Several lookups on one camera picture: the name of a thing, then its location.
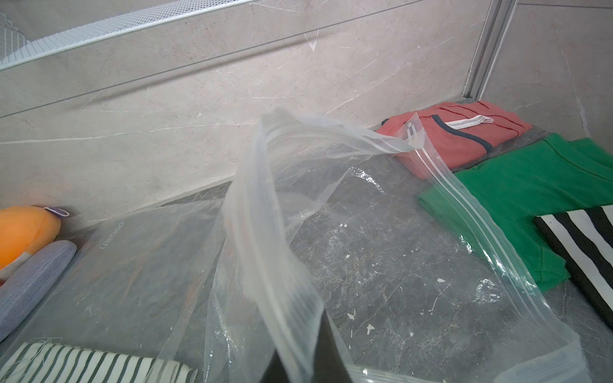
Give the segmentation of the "clear plastic vacuum bag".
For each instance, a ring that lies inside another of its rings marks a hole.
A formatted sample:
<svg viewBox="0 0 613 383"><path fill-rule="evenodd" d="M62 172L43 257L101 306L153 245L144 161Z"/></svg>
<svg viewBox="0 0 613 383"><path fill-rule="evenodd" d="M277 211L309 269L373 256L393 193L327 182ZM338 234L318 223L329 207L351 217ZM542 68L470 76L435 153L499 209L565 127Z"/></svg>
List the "clear plastic vacuum bag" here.
<svg viewBox="0 0 613 383"><path fill-rule="evenodd" d="M579 335L419 203L453 175L396 137L277 110L220 199L101 223L25 342L175 361L193 382L588 382Z"/></svg>

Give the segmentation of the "green ribbed garment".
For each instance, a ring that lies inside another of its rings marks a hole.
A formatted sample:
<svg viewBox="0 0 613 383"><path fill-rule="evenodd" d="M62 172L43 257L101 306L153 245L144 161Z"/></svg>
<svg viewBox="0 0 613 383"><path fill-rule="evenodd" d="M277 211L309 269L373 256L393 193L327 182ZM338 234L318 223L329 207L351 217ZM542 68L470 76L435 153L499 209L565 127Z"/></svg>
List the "green ribbed garment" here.
<svg viewBox="0 0 613 383"><path fill-rule="evenodd" d="M438 172L419 203L522 300L571 279L537 216L612 206L612 157L593 140L544 140L453 175Z"/></svg>

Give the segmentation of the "red garment with dark trim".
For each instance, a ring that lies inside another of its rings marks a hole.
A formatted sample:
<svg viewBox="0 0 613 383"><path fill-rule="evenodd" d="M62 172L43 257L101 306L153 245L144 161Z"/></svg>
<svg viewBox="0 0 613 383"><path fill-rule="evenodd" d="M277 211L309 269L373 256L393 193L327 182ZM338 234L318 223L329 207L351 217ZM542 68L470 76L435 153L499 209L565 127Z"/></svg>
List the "red garment with dark trim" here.
<svg viewBox="0 0 613 383"><path fill-rule="evenodd" d="M434 149L451 170L476 161L533 128L515 113L487 101L444 102L385 119L377 133L396 137L418 116Z"/></svg>

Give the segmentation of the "striped tank top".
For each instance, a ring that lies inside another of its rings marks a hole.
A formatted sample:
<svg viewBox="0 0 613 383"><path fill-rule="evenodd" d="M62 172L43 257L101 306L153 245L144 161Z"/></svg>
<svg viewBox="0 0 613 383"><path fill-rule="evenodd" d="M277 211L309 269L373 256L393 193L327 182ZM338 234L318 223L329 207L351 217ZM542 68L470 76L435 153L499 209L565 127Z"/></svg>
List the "striped tank top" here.
<svg viewBox="0 0 613 383"><path fill-rule="evenodd" d="M612 326L612 206L537 216L533 223L571 280L606 324Z"/></svg>

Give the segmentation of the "large striped white garment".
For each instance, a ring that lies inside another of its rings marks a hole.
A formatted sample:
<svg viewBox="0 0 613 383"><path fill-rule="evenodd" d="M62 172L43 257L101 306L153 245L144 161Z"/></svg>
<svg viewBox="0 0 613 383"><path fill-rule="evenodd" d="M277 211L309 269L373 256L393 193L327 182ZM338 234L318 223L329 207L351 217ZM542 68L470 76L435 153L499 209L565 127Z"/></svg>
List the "large striped white garment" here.
<svg viewBox="0 0 613 383"><path fill-rule="evenodd" d="M1 368L1 381L193 382L198 370L175 361L51 342L23 343Z"/></svg>

